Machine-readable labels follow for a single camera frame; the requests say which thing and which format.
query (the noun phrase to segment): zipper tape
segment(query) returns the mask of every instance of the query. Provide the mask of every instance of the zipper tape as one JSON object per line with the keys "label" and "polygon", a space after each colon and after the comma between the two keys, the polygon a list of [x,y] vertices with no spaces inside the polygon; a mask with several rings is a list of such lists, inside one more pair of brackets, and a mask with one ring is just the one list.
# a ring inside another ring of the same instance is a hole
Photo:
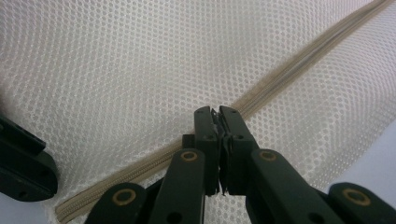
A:
{"label": "zipper tape", "polygon": [[[249,119],[339,42],[393,1],[374,1],[337,22],[311,45],[264,77],[231,107],[237,109],[244,119]],[[75,217],[89,213],[103,193],[114,185],[123,182],[138,183],[156,174],[169,165],[174,153],[179,150],[181,150],[180,139],[69,198],[55,207],[55,215],[58,221],[64,224]]]}

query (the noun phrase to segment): zipper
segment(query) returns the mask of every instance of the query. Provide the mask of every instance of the zipper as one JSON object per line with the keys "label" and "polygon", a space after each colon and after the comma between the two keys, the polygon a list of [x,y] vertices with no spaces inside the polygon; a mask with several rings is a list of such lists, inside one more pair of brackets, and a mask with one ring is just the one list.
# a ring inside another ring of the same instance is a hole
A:
{"label": "zipper", "polygon": [[[279,67],[263,78],[250,91],[233,103],[231,107],[238,110],[244,119],[249,119],[274,96],[289,86],[293,80],[326,55],[334,46],[393,1],[374,1],[337,22],[297,56],[286,62],[284,66]],[[55,207],[57,219],[61,223],[67,223],[75,217],[89,213],[107,189],[119,183],[138,183],[149,178],[167,167],[174,153],[179,150],[181,150],[181,139],[83,190]]]}

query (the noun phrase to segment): black object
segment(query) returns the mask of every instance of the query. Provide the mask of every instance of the black object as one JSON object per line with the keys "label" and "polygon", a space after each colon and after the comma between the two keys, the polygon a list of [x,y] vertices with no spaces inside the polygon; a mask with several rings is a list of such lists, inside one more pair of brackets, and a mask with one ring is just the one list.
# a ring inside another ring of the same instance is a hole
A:
{"label": "black object", "polygon": [[0,191],[22,202],[53,197],[58,190],[55,161],[46,143],[0,116]]}
{"label": "black object", "polygon": [[[310,187],[281,154],[259,149],[236,110],[221,106],[217,113],[202,107],[194,122],[195,134],[183,135],[183,149],[174,155],[165,178],[143,190],[149,197],[136,201],[139,208],[111,204],[114,189],[121,187],[115,186],[86,223],[203,223],[204,196],[219,192],[219,182],[223,193],[246,195],[253,224],[396,223],[396,211],[368,189],[342,183],[326,195]],[[134,219],[121,219],[112,209],[129,210]]]}

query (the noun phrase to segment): mesh laundry bag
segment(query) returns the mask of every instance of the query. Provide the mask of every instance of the mesh laundry bag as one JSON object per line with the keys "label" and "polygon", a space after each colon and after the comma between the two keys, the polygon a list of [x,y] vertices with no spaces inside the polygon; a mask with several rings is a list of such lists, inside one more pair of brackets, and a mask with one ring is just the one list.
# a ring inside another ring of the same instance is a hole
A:
{"label": "mesh laundry bag", "polygon": [[[0,112],[57,162],[49,221],[82,223],[95,202],[82,203],[84,192],[172,146],[198,107],[243,101],[368,3],[4,0]],[[374,15],[249,115],[259,145],[316,188],[396,117],[395,13]],[[208,198],[205,223],[248,223],[244,207],[243,197]]]}

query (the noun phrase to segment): brass screw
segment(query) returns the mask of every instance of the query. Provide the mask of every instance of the brass screw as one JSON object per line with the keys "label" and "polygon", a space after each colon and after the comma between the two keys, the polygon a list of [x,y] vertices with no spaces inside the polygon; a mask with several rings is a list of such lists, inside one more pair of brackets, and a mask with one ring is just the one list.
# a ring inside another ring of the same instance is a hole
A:
{"label": "brass screw", "polygon": [[276,154],[268,151],[262,151],[260,153],[260,156],[262,157],[263,160],[265,161],[274,161],[276,160]]}
{"label": "brass screw", "polygon": [[183,152],[181,153],[180,157],[183,161],[195,161],[198,159],[198,155],[192,151]]}
{"label": "brass screw", "polygon": [[[126,200],[120,200],[119,196],[122,193],[129,193],[129,198],[127,198]],[[120,189],[119,191],[117,191],[114,195],[113,195],[113,203],[116,204],[117,206],[124,206],[127,205],[128,203],[131,203],[134,201],[134,199],[136,198],[136,192],[134,192],[134,190],[132,189]]]}
{"label": "brass screw", "polygon": [[344,189],[343,190],[344,197],[346,197],[351,202],[361,205],[361,206],[368,206],[371,204],[371,200],[367,195],[360,192],[356,189]]}

